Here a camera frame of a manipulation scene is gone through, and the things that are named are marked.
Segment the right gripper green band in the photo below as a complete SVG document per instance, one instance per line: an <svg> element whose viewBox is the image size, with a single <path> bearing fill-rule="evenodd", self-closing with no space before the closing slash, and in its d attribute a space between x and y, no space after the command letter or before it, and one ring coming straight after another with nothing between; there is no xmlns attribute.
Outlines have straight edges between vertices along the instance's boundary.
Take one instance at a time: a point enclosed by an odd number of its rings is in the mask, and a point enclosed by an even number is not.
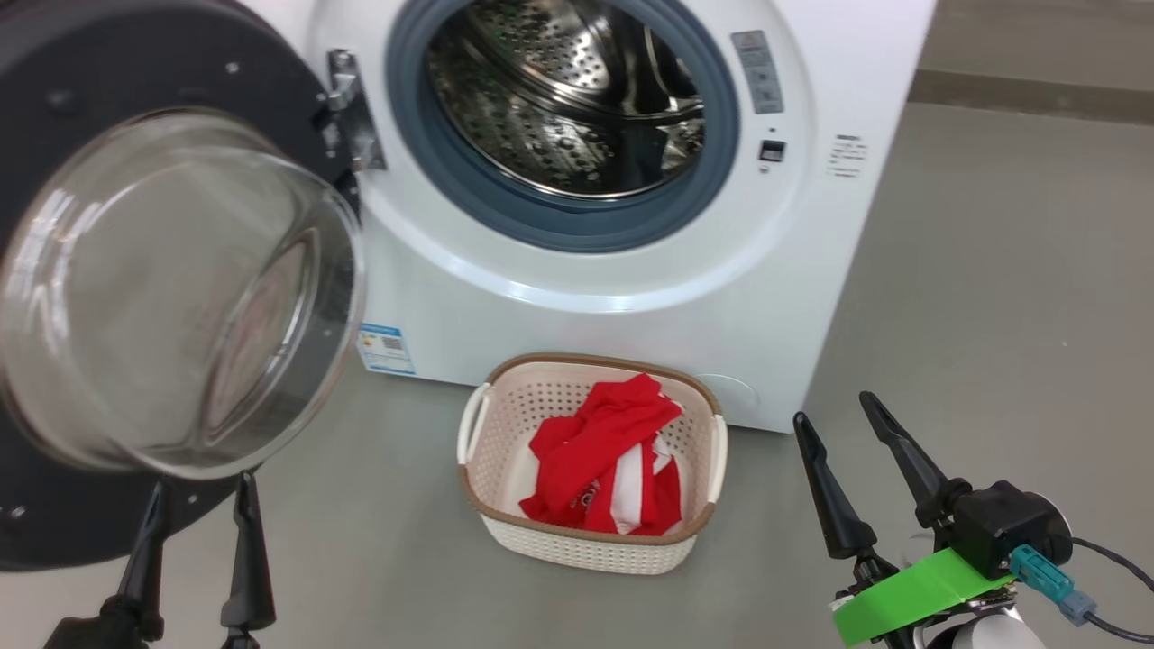
<svg viewBox="0 0 1154 649"><path fill-rule="evenodd" d="M947 478L881 398L861 391L860 404L911 488L919 525L939 527L931 554L902 570L864 579L832 604L846 648L1042 648L1016 609L1016 587L1052 603L1076 596L1062 570L1073 552L1067 519L1047 498L1001 480L973 490ZM853 509L829 468L829 452L804 412L792 417L805 477L829 558L872 553L877 535Z"/></svg>

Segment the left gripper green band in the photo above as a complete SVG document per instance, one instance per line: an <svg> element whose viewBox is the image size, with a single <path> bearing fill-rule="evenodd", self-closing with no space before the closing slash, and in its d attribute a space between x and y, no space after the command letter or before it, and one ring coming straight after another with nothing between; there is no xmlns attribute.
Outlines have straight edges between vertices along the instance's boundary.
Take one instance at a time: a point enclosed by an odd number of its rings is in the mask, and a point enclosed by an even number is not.
<svg viewBox="0 0 1154 649"><path fill-rule="evenodd" d="M149 648L162 639L162 550L168 539L168 485L156 483L144 510L132 554L118 588L95 617L65 617L45 642L46 648ZM252 636L277 621L273 588L252 471L240 472L234 499L237 547L228 600L220 609L227 629L223 648L258 648Z"/></svg>

